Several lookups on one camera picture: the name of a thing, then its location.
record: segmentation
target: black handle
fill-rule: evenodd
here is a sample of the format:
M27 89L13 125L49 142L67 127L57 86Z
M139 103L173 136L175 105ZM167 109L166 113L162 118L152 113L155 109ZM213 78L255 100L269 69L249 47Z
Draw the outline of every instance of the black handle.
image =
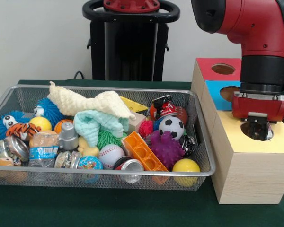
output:
M86 2L82 7L83 16L91 21L101 22L150 22L150 23L170 23L179 19L180 9L175 4L160 0L160 9L168 11L168 13L160 13L158 11L151 13L119 13L112 11L95 11L95 9L103 7L103 0L92 0Z

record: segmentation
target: black cable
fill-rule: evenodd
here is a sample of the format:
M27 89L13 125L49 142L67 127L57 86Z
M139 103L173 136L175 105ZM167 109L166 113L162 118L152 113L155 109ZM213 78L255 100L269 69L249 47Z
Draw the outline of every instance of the black cable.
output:
M80 74L80 75L81 75L81 78L84 79L84 75L83 75L83 73L82 73L81 71L78 71L78 72L75 73L74 79L77 78L77 75L78 75L78 74Z

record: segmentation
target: yellow duck toy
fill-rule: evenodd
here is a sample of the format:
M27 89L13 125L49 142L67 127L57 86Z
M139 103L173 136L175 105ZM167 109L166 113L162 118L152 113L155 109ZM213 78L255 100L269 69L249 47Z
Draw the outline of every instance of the yellow duck toy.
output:
M82 154L82 157L85 156L94 156L99 157L99 149L97 147L90 147L86 140L80 136L79 137L79 147L78 152Z

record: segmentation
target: orange plastic block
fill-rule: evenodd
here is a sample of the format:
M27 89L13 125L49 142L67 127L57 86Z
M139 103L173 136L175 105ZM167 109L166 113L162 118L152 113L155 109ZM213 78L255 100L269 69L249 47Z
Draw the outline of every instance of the orange plastic block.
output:
M138 159L147 171L163 171L168 172L167 168L160 162L155 154L149 149L142 137L133 131L123 140L125 148L131 155ZM168 176L154 176L153 179L158 184L164 184Z

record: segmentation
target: bottle label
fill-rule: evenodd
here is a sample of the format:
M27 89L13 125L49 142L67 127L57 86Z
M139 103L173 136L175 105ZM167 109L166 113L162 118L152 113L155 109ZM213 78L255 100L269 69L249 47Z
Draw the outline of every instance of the bottle label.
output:
M55 158L58 146L30 148L29 159Z

